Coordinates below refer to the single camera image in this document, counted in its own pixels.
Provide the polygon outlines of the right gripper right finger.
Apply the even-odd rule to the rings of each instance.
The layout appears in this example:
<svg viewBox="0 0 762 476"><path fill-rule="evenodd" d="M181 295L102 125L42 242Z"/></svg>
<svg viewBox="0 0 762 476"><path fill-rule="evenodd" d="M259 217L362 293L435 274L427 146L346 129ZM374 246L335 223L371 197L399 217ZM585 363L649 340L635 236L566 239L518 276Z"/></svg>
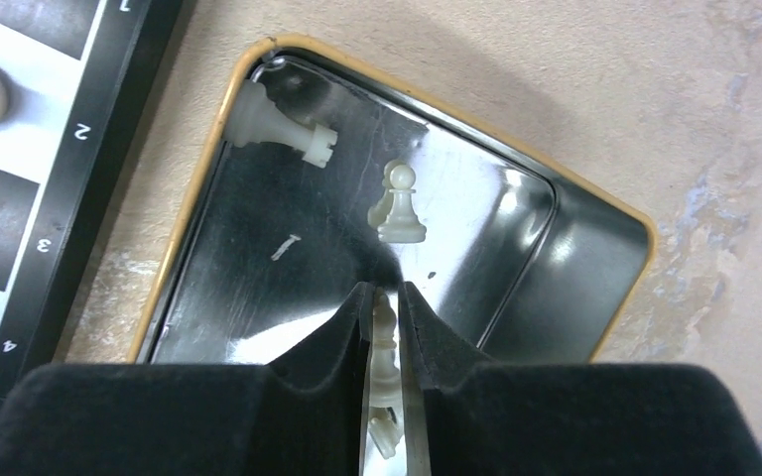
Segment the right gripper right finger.
<svg viewBox="0 0 762 476"><path fill-rule="evenodd" d="M728 389L680 364L519 365L398 290L411 475L762 475Z"/></svg>

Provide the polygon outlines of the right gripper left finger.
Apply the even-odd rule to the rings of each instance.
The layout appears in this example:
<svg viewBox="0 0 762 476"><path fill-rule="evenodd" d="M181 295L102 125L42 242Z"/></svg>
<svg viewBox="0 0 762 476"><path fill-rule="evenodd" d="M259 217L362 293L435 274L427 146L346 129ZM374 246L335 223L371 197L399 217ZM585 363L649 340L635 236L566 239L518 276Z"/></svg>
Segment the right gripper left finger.
<svg viewBox="0 0 762 476"><path fill-rule="evenodd" d="M0 411L0 475L359 475L374 298L266 365L40 367Z"/></svg>

